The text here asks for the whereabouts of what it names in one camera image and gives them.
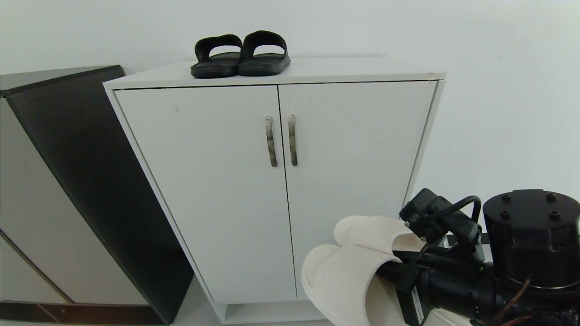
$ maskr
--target black cabinet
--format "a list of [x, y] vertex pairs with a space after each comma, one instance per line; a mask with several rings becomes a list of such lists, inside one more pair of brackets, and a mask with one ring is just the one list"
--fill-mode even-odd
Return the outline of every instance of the black cabinet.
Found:
[[0, 76], [0, 318], [175, 318], [193, 271], [103, 89], [123, 75]]

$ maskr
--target black motor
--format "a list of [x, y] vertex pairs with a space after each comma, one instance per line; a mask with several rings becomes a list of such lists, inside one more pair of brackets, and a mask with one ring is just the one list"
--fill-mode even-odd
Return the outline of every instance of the black motor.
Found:
[[[471, 218], [460, 211], [474, 203]], [[400, 212], [426, 245], [395, 252], [377, 272], [396, 284], [405, 322], [422, 325], [434, 308], [472, 325], [580, 325], [580, 204], [559, 193], [515, 190], [483, 206], [493, 263], [484, 263], [481, 201], [456, 204], [423, 189]], [[448, 246], [446, 234], [456, 239]]]

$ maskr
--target white slipper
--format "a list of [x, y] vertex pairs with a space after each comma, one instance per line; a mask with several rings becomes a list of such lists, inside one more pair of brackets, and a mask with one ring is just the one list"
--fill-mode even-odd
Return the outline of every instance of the white slipper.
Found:
[[[315, 307], [336, 326], [405, 326], [395, 286], [375, 275], [388, 261], [400, 262], [357, 245], [321, 245], [304, 260], [302, 284]], [[464, 322], [434, 310], [424, 326], [469, 325]]]
[[336, 224], [334, 239], [339, 245], [361, 247], [393, 254], [393, 250], [419, 251], [425, 245], [399, 219], [384, 216], [349, 216]]

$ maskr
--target cabinet handle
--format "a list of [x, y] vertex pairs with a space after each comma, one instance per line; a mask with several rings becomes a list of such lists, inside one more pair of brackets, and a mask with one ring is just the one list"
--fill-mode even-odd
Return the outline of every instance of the cabinet handle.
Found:
[[298, 157], [296, 156], [296, 117], [291, 114], [288, 116], [288, 134], [290, 135], [290, 158], [292, 166], [298, 166]]
[[278, 166], [276, 160], [276, 148], [274, 147], [274, 121], [272, 117], [266, 118], [266, 140], [268, 141], [268, 152], [270, 153], [270, 164], [275, 168]]

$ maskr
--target black panel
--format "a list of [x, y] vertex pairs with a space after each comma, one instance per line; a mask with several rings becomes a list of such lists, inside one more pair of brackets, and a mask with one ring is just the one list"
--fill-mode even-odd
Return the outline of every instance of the black panel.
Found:
[[30, 321], [37, 323], [55, 323], [56, 320], [35, 303], [0, 301], [0, 319]]
[[56, 70], [33, 71], [0, 76], [0, 96], [5, 97], [25, 90], [55, 84], [57, 82], [102, 73], [109, 70], [119, 70], [121, 66], [80, 67]]
[[193, 271], [108, 101], [120, 67], [6, 97], [81, 215], [163, 322]]
[[52, 305], [0, 301], [0, 319], [32, 323], [89, 325], [159, 325], [149, 306]]
[[163, 322], [149, 306], [41, 305], [58, 323], [96, 325], [158, 325]]

